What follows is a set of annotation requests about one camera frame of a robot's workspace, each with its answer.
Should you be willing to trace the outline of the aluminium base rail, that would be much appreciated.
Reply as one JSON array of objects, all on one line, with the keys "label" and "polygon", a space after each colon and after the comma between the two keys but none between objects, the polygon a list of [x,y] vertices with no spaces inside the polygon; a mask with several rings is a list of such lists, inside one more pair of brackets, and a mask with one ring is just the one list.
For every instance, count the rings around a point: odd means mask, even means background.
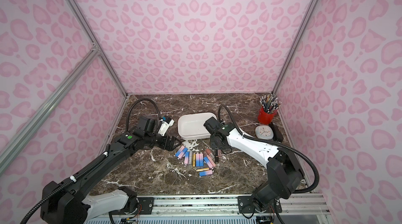
[{"label": "aluminium base rail", "polygon": [[254,209],[251,195],[140,195],[138,215],[105,213],[90,224],[333,224],[329,207],[318,193],[273,200]]}]

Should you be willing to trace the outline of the gold glitter lipstick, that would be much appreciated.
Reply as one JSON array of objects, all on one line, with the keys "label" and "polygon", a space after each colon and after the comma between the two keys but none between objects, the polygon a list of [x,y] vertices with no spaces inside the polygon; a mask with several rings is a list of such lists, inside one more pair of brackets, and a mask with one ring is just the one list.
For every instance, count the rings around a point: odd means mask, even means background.
[{"label": "gold glitter lipstick", "polygon": [[193,154],[192,164],[193,164],[193,167],[196,167],[196,165],[197,165],[197,153]]}]

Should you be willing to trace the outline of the red pencil cup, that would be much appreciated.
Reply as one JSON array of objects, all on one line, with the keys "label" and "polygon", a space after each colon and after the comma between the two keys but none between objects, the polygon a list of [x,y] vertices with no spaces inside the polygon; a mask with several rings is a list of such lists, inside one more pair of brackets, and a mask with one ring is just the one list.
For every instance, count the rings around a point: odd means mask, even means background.
[{"label": "red pencil cup", "polygon": [[260,108],[257,120],[260,124],[269,125],[272,122],[275,115],[276,113],[269,114],[265,112],[263,108]]}]

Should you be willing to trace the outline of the pink blue lipstick diagonal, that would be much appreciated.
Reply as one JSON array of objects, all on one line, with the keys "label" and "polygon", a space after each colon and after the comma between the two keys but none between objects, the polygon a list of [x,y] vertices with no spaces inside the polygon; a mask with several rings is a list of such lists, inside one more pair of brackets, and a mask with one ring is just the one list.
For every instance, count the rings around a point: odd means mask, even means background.
[{"label": "pink blue lipstick diagonal", "polygon": [[214,161],[210,158],[210,156],[205,156],[204,157],[204,162],[207,164],[207,166],[212,170],[216,167],[216,164]]}]

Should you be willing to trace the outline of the bundle of pencils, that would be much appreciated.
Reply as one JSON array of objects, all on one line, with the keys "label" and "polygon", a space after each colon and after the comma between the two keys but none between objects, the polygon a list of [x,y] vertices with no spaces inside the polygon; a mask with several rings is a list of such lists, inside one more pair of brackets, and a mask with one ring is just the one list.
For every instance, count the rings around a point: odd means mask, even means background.
[{"label": "bundle of pencils", "polygon": [[265,113],[275,114],[281,106],[281,101],[275,94],[270,93],[260,98],[260,104]]}]

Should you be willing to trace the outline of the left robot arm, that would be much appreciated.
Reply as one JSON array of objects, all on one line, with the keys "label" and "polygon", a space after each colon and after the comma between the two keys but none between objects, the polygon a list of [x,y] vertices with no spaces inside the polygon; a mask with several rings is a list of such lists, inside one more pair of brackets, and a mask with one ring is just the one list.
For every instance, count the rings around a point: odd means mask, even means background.
[{"label": "left robot arm", "polygon": [[108,144],[96,159],[60,183],[48,183],[43,189],[42,199],[21,222],[28,223],[39,211],[41,219],[48,224],[85,223],[94,207],[85,203],[84,199],[110,171],[139,150],[157,147],[173,151],[181,144],[176,137],[166,135],[174,120],[169,116],[163,117],[160,112],[157,116],[157,119],[141,116],[134,127],[126,121],[125,131]]}]

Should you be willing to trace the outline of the white round clock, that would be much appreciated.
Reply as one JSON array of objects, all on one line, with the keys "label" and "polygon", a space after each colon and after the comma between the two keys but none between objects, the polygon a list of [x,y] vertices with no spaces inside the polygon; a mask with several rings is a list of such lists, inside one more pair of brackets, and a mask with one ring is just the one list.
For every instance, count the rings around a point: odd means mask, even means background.
[{"label": "white round clock", "polygon": [[268,125],[259,125],[255,129],[255,135],[259,139],[272,140],[274,137],[274,132]]}]

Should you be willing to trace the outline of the pink clear lip gloss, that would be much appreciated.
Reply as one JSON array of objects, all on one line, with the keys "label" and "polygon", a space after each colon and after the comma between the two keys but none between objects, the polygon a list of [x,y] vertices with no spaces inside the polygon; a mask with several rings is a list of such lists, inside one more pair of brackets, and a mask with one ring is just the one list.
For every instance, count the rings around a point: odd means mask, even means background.
[{"label": "pink clear lip gloss", "polygon": [[212,159],[215,157],[213,152],[209,148],[205,149],[205,154]]}]

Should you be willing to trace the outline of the black stapler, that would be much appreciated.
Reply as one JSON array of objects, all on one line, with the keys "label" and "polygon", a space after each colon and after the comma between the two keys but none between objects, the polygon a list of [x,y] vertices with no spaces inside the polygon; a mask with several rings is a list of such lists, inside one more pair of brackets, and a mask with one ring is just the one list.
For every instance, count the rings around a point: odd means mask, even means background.
[{"label": "black stapler", "polygon": [[284,137],[283,137],[278,125],[276,123],[274,123],[274,122],[271,122],[269,124],[269,126],[272,129],[272,132],[273,132],[273,135],[274,135],[273,140],[276,141],[276,142],[282,143],[283,140],[284,140]]}]

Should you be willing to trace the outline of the black lipstick tube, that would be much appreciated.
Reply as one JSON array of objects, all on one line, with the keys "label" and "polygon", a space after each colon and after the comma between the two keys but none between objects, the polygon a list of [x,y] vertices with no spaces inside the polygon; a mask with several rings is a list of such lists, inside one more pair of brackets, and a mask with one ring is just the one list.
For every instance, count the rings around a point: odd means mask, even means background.
[{"label": "black lipstick tube", "polygon": [[217,164],[219,162],[219,149],[215,149],[215,163]]}]

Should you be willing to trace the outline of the white plastic storage box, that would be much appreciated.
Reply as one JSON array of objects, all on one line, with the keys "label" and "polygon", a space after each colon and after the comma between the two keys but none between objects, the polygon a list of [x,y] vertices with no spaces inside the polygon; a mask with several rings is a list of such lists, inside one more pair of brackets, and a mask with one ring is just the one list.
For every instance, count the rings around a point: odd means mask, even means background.
[{"label": "white plastic storage box", "polygon": [[178,121],[179,136],[185,141],[209,138],[210,133],[204,123],[211,117],[217,119],[216,115],[210,112],[181,116]]}]

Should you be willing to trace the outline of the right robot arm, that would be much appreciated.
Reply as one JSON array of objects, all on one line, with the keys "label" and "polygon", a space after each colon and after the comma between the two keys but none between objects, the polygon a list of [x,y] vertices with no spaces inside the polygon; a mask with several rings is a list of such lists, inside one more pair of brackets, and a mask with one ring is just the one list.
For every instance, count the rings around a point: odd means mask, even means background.
[{"label": "right robot arm", "polygon": [[[257,187],[251,195],[252,210],[278,212],[279,199],[288,199],[292,194],[309,193],[318,187],[318,168],[307,155],[278,141],[254,138],[245,133],[237,125],[227,106],[220,105],[218,117],[208,118],[204,127],[210,133],[210,142],[216,149],[239,149],[266,168],[267,181]],[[310,166],[314,174],[313,183],[302,189],[298,187],[305,174],[299,158]]]}]

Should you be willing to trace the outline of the silver lipstick tube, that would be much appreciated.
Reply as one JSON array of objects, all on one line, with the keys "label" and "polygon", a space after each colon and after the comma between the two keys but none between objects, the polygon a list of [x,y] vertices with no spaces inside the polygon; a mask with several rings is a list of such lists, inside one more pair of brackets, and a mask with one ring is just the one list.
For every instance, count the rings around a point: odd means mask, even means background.
[{"label": "silver lipstick tube", "polygon": [[193,152],[190,151],[188,155],[188,165],[192,165],[192,161],[193,161]]}]

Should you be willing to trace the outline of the pink blue lipstick bottom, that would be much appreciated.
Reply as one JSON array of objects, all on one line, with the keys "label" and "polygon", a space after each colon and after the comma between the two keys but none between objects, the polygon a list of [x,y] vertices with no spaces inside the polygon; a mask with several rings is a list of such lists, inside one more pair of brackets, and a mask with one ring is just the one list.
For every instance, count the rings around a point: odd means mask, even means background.
[{"label": "pink blue lipstick bottom", "polygon": [[200,177],[209,176],[209,175],[213,175],[213,170],[202,171],[199,173]]}]

